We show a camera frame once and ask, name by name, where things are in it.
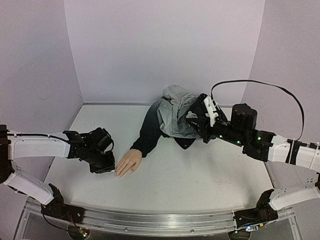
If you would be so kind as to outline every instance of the gray fabric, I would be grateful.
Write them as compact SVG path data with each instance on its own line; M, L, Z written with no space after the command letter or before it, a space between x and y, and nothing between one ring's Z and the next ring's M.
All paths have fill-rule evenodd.
M199 134L186 122L191 105L197 100L190 91L171 85L163 90L163 96L157 109L160 130L170 137L195 139Z

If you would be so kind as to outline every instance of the white table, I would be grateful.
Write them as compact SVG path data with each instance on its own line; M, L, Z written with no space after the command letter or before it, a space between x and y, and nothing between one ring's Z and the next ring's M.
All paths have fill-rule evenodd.
M149 106L84 105L71 130L106 128L115 143L116 163L138 138ZM229 118L230 108L223 109ZM262 161L220 139L198 139L183 150L173 138L157 147L133 174L93 174L86 162L56 158L45 179L57 186L66 203L99 209L183 213L252 208L272 184Z

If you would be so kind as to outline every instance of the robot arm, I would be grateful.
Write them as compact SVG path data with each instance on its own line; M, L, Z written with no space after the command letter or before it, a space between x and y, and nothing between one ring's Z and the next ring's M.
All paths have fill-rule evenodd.
M256 130L257 111L244 104L232 108L231 120L206 94L201 94L186 121L199 133L205 143L219 138L242 147L242 153L263 162L281 162L301 166L320 172L320 146L317 143L304 143L287 139L273 132ZM308 179L288 188L275 188L265 191L256 208L236 211L238 229L258 228L260 225L278 218L277 210L310 199L320 198L319 180Z
M38 200L45 215L65 218L70 213L74 222L80 223L84 209L64 204L64 199L54 185L44 183L26 173L14 159L27 157L60 157L89 163L92 173L105 173L115 169L112 149L105 151L113 140L102 128L89 133L64 131L57 134L21 133L0 125L0 184Z

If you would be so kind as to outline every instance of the hand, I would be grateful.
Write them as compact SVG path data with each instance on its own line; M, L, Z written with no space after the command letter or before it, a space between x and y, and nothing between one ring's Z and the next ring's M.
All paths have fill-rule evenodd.
M129 170L133 173L140 166L142 161L142 152L137 149L128 151L116 166L116 175L120 178Z

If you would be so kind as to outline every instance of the white wall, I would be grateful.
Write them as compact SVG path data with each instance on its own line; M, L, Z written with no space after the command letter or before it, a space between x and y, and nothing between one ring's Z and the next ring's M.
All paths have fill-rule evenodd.
M268 0L251 79L280 85L295 94L305 111L304 142L320 140L320 1ZM297 138L301 113L292 97L273 87L249 83L243 102L258 111L257 128ZM270 165L277 185L287 187L315 172L288 164ZM320 200L296 204L303 239L320 237Z
M83 104L63 0L1 1L0 124L19 132L67 129ZM51 157L18 159L43 180ZM0 185L0 238L12 240L26 197Z
M248 79L264 0L65 0L85 102L153 102L179 84L194 94ZM231 105L246 84L222 86Z

